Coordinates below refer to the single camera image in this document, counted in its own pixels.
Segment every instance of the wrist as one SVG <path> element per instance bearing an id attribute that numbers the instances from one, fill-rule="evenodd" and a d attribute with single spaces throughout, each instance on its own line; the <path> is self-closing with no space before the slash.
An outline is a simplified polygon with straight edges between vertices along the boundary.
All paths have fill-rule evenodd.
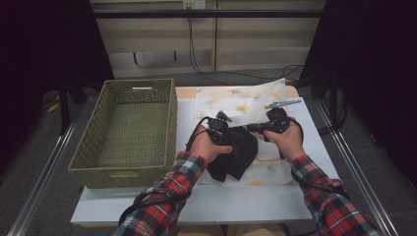
<path id="1" fill-rule="evenodd" d="M 187 152 L 188 154 L 190 154 L 191 156 L 193 156 L 193 157 L 195 157 L 195 158 L 199 158 L 199 159 L 203 160 L 205 164 L 208 164 L 208 163 L 209 163 L 208 159 L 207 159 L 207 158 L 205 158 L 205 157 L 204 157 L 203 155 L 201 155 L 200 153 L 198 153 L 197 151 L 192 151 L 192 150 L 189 150 L 189 151 L 184 151 L 184 152 Z"/>
<path id="2" fill-rule="evenodd" d="M 285 157 L 285 159 L 291 164 L 295 159 L 298 159 L 300 157 L 304 157 L 306 155 L 307 155 L 306 152 L 304 152 L 303 150 L 299 150 L 299 151 L 296 151 L 294 153 L 291 153 L 290 155 Z"/>

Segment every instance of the red plaid shirt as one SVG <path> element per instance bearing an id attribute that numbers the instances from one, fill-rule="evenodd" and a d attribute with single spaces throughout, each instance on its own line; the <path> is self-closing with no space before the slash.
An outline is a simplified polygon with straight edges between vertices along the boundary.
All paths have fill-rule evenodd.
<path id="1" fill-rule="evenodd" d="M 140 193 L 135 203 L 161 198 L 184 196 L 191 192 L 203 171 L 206 161 L 190 152 L 181 151 L 173 170 L 156 180 Z M 308 156 L 300 156 L 292 165 L 300 178 L 316 184 L 341 186 L 340 180 L 330 180 Z M 316 220 L 319 231 L 324 235 L 380 235 L 362 212 L 343 196 L 301 187 L 305 203 Z M 165 203 L 145 206 L 133 211 L 114 235 L 169 235 L 185 205 Z"/>

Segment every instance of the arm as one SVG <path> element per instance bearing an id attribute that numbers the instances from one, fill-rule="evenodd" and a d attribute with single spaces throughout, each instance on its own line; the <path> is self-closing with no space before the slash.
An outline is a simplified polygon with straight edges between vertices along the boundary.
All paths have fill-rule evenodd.
<path id="1" fill-rule="evenodd" d="M 214 145 L 204 130 L 204 127 L 199 128 L 202 133 L 196 136 L 190 151 L 179 152 L 172 171 L 141 192 L 135 198 L 135 203 L 174 200 L 191 194 L 208 163 L 222 153 L 231 152 L 232 147 Z M 114 235 L 169 235 L 176 226 L 185 203 L 184 200 L 136 209 L 123 221 Z"/>
<path id="2" fill-rule="evenodd" d="M 300 129 L 291 124 L 287 131 L 277 134 L 265 131 L 291 164 L 293 172 L 302 180 L 319 185 L 330 185 L 343 190 L 338 179 L 329 179 L 325 172 L 304 152 Z M 323 235 L 380 235 L 376 227 L 350 200 L 340 194 L 300 184 L 304 202 Z"/>

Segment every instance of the wicker basket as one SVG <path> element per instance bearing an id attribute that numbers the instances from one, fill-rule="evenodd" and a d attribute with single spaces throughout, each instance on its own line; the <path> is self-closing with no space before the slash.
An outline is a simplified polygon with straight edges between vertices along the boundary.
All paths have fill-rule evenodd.
<path id="1" fill-rule="evenodd" d="M 173 80 L 104 83 L 68 167 L 88 188 L 148 186 L 175 157 Z"/>

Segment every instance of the basket handle slot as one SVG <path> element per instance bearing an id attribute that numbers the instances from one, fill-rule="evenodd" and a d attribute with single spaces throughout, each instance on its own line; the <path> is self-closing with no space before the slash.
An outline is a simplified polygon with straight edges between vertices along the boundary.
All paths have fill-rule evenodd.
<path id="1" fill-rule="evenodd" d="M 113 172 L 109 174 L 110 178 L 138 178 L 139 174 L 134 171 Z"/>
<path id="2" fill-rule="evenodd" d="M 151 90 L 152 87 L 132 87 L 133 90 Z"/>

